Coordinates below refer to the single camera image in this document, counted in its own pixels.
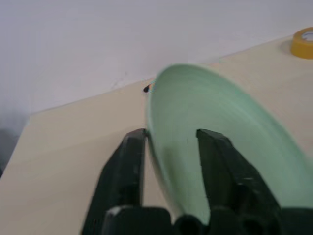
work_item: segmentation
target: wooden table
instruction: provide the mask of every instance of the wooden table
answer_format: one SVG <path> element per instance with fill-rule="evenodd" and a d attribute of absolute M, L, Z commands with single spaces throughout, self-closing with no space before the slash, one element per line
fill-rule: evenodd
<path fill-rule="evenodd" d="M 289 43 L 253 47 L 210 67 L 255 97 L 313 157 L 313 61 L 292 56 Z M 0 179 L 0 234 L 79 234 L 103 165 L 127 132 L 145 126 L 149 82 L 31 116 Z M 149 158 L 144 204 L 167 207 Z"/>

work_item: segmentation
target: beige tabletop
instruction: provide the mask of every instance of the beige tabletop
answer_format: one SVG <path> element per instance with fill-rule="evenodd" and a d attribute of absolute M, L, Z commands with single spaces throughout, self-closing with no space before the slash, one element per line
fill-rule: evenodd
<path fill-rule="evenodd" d="M 255 97 L 313 157 L 313 61 L 292 56 L 289 43 L 253 47 L 210 67 Z M 80 233 L 103 165 L 127 132 L 145 126 L 149 82 L 31 116 L 0 179 L 0 234 Z M 167 207 L 149 158 L 144 185 L 144 205 Z"/>

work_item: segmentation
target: white wall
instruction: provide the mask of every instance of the white wall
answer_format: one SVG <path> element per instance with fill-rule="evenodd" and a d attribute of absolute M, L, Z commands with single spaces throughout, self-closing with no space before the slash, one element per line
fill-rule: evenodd
<path fill-rule="evenodd" d="M 312 26 L 312 0 L 1 0 L 0 129 Z"/>

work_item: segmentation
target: masking tape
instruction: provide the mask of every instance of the masking tape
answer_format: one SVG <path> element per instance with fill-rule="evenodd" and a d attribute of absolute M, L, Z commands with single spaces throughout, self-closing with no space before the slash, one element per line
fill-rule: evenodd
<path fill-rule="evenodd" d="M 296 32 L 293 35 L 291 53 L 303 59 L 313 59 L 313 27 Z"/>

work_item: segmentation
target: green bowl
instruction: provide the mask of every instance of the green bowl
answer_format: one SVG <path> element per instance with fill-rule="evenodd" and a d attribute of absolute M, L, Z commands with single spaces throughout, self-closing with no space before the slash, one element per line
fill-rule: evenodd
<path fill-rule="evenodd" d="M 286 130 L 248 94 L 199 65 L 172 65 L 149 94 L 154 167 L 176 216 L 209 220 L 196 130 L 220 132 L 261 173 L 282 206 L 313 207 L 313 169 Z"/>

